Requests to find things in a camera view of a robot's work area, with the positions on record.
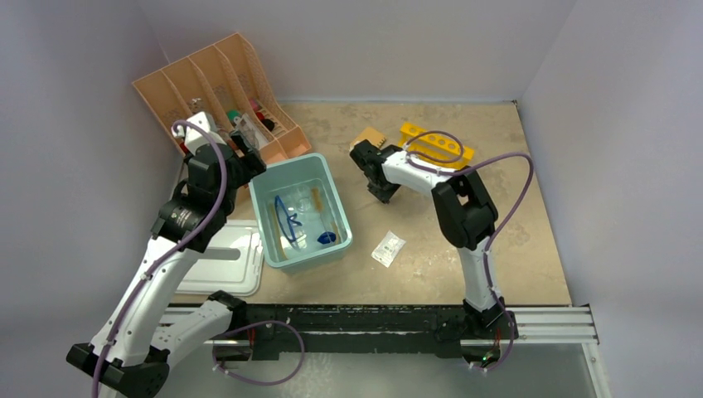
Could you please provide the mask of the tan rubber tubing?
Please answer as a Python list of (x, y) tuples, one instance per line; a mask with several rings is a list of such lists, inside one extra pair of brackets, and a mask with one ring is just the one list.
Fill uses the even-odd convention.
[(284, 260), (296, 260), (302, 259), (306, 255), (312, 255), (320, 250), (328, 249), (333, 247), (330, 245), (328, 247), (311, 247), (307, 242), (306, 238), (311, 234), (321, 233), (324, 231), (331, 231), (337, 235), (337, 244), (342, 242), (341, 233), (338, 231), (334, 220), (328, 214), (320, 214), (317, 211), (310, 213), (298, 213), (291, 206), (288, 206), (289, 210), (298, 214), (298, 220), (303, 223), (303, 230), (305, 233), (305, 238), (303, 241), (303, 247), (300, 250), (295, 250), (289, 243), (281, 236), (279, 230), (279, 224), (276, 220), (276, 215), (274, 211), (274, 226), (276, 227), (277, 236), (275, 242), (279, 244), (279, 253), (281, 258)]

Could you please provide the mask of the tan bristle brush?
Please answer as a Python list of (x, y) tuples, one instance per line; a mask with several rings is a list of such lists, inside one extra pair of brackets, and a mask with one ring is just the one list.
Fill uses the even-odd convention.
[(316, 211), (318, 213), (322, 214), (324, 211), (324, 204), (322, 201), (322, 195), (321, 195), (320, 189), (318, 187), (313, 187), (311, 189), (311, 195), (312, 195), (312, 199), (313, 199), (313, 205), (314, 205)]

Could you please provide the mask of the blue safety glasses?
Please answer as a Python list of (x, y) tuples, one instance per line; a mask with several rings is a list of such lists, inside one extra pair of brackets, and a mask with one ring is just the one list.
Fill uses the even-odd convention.
[(274, 197), (274, 211), (281, 236), (292, 248), (300, 250), (303, 247), (305, 233), (303, 223), (298, 220), (298, 214), (289, 210), (279, 195)]

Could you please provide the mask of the teal plastic bin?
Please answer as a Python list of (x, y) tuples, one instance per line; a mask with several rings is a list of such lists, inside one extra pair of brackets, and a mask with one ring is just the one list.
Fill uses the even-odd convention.
[(250, 183), (264, 260), (295, 273), (340, 260), (353, 234), (327, 159), (310, 153), (269, 165)]

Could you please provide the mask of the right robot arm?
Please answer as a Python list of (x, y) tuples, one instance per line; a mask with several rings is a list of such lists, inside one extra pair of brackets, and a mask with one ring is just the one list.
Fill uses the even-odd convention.
[(492, 275), (489, 249), (498, 212), (479, 174), (468, 172), (468, 167), (453, 172), (415, 162), (398, 146), (379, 149), (367, 140), (357, 143), (350, 156), (378, 201), (388, 204), (400, 187), (432, 199), (439, 228), (461, 261), (467, 330), (475, 337), (486, 337), (499, 325), (515, 332), (514, 315), (507, 310)]

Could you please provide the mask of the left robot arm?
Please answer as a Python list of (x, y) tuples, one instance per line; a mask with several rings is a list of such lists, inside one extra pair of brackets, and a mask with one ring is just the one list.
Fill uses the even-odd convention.
[(93, 397), (154, 397), (171, 370), (218, 334), (236, 339), (247, 328), (245, 302), (222, 290), (170, 327), (160, 319), (178, 285), (235, 209), (240, 187), (265, 172), (259, 151), (240, 132), (218, 133), (179, 120), (190, 148), (186, 179), (160, 208), (142, 263), (118, 307), (66, 360), (91, 378)]

